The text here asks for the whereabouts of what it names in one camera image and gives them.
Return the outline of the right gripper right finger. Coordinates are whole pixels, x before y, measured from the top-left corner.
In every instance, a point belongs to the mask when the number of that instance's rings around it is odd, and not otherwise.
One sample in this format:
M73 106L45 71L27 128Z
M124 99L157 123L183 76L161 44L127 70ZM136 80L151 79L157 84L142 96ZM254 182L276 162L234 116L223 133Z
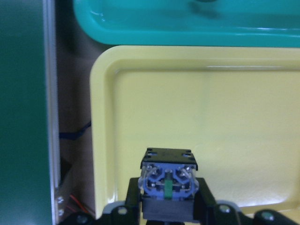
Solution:
M213 225L216 200L204 178L196 178L199 189L194 195L193 219L201 225Z

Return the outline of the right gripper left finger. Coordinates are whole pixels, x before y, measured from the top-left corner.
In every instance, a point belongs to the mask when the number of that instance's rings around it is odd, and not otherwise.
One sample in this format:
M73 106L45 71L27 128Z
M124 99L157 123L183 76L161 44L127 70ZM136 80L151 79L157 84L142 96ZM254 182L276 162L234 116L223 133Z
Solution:
M125 200L126 225L139 225L141 216L141 190L138 186L139 178L130 178Z

